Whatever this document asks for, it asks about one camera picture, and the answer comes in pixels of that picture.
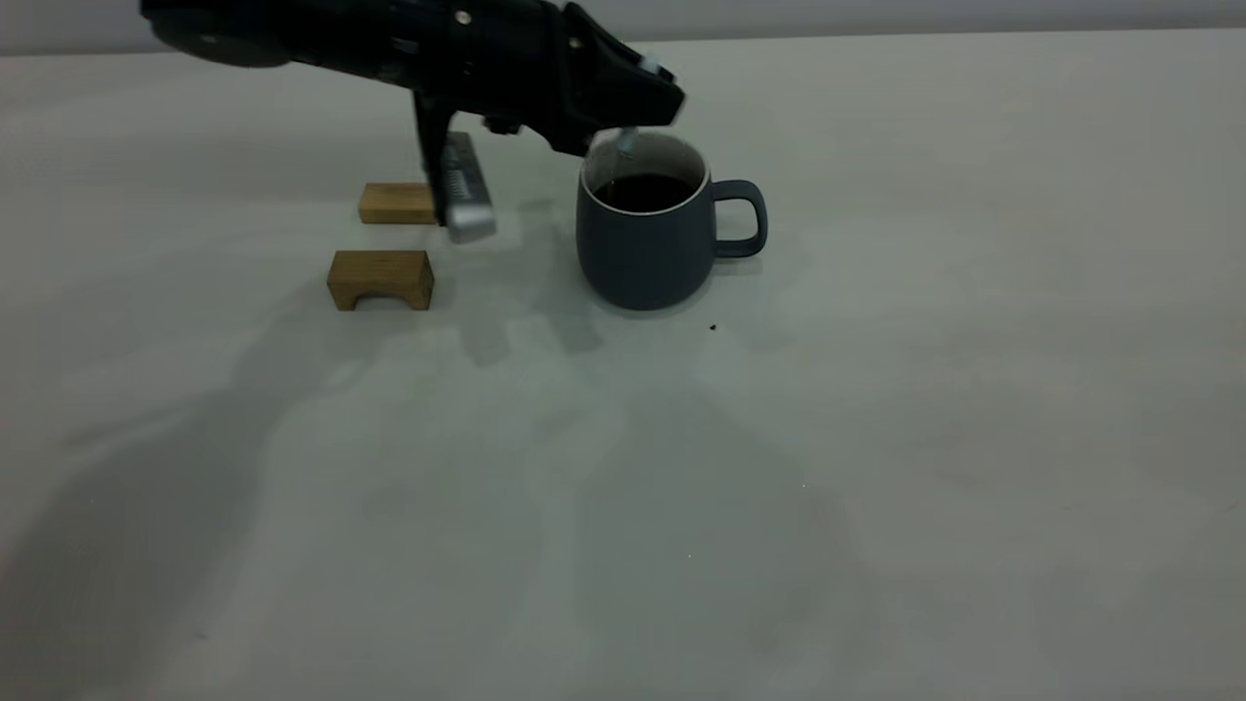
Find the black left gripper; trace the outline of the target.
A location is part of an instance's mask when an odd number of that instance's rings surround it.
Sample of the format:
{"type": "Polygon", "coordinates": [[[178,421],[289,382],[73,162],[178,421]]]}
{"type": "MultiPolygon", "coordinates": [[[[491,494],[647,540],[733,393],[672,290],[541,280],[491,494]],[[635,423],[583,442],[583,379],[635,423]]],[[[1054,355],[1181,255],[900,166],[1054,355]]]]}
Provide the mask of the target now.
{"type": "Polygon", "coordinates": [[[675,123],[685,100],[672,71],[645,66],[577,2],[391,1],[388,21],[417,134],[446,134],[464,112],[582,157],[601,131],[675,123]]]}

